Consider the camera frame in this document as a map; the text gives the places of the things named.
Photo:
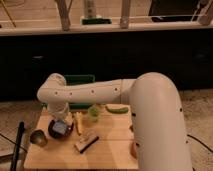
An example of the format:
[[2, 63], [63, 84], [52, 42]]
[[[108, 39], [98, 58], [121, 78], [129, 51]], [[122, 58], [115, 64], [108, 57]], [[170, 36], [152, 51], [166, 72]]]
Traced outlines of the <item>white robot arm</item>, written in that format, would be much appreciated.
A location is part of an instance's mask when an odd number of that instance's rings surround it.
[[68, 113], [71, 103], [128, 105], [139, 171], [193, 171], [180, 95], [162, 73], [80, 85], [69, 85], [63, 75], [53, 73], [37, 98], [58, 117]]

